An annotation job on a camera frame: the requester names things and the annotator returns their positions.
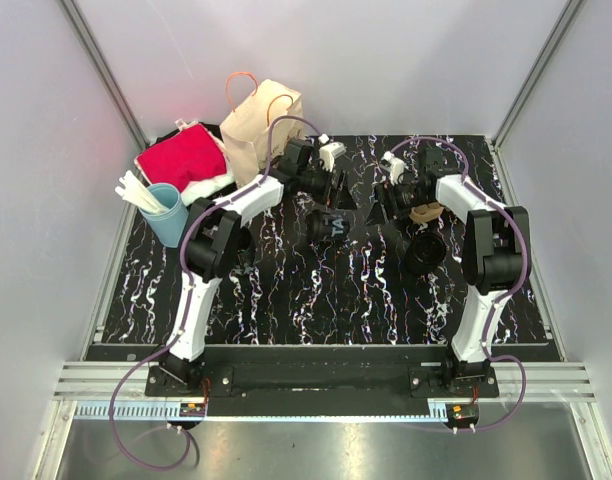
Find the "single black paper cup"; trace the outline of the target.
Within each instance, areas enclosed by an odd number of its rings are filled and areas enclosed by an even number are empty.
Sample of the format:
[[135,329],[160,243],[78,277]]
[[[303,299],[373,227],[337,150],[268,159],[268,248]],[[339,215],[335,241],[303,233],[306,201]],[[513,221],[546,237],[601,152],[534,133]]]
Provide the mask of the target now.
[[320,211],[315,226],[318,241],[338,241],[347,237],[350,222],[342,216]]

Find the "black cup stack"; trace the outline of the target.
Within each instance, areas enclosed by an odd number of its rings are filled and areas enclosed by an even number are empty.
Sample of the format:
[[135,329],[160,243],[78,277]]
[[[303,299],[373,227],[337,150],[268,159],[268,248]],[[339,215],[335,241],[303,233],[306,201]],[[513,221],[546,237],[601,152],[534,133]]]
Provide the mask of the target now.
[[255,261],[255,250],[255,242],[250,230],[243,227],[240,230],[237,244],[237,266],[242,269],[252,267]]
[[433,272],[445,259],[446,244],[439,234],[423,231],[416,234],[404,257],[406,268],[416,275]]

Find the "cream bear paper bag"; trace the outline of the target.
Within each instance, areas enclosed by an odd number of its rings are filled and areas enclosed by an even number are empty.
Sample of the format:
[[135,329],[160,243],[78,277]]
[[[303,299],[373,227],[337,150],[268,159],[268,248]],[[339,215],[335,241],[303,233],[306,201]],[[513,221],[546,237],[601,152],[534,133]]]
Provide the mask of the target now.
[[225,91],[239,77],[249,77],[254,88],[239,104],[227,97],[231,111],[220,124],[224,151],[236,185],[250,183],[266,166],[269,158],[284,152],[287,142],[302,136],[303,127],[296,120],[271,123],[279,116],[303,115],[302,95],[274,80],[257,81],[246,71],[232,73],[226,80]]

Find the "black plastic cup lid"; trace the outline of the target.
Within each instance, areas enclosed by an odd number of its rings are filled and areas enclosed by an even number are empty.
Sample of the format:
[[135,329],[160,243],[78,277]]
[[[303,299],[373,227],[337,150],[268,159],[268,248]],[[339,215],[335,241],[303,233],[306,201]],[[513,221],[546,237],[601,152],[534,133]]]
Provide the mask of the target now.
[[305,217],[307,238],[311,242],[318,240],[320,220],[320,210],[313,210]]

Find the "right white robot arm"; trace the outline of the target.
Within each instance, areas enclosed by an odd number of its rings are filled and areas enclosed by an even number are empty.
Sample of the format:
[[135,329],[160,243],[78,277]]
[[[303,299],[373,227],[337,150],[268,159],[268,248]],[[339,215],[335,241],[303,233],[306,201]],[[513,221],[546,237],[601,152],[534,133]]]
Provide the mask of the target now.
[[375,184],[369,225],[384,224],[423,205],[437,203],[465,228],[461,270],[468,285],[457,333],[441,363],[439,382],[452,396],[473,392],[492,375],[494,331],[510,298],[523,287],[531,268],[529,215],[507,206],[475,185],[468,167],[445,165],[433,146],[417,158],[417,178],[403,180],[406,164],[393,150],[381,159],[386,180]]

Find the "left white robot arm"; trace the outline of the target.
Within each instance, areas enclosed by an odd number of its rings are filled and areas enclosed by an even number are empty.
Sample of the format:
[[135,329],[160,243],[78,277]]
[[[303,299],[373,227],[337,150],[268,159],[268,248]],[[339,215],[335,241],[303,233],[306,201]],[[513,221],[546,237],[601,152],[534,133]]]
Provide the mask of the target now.
[[191,205],[179,246],[182,287],[173,331],[157,356],[167,384],[182,396],[201,386],[207,323],[222,280],[252,245],[246,225],[301,192],[331,209],[355,210],[347,174],[335,167],[346,146],[322,135],[315,144],[291,139],[253,179],[233,193]]

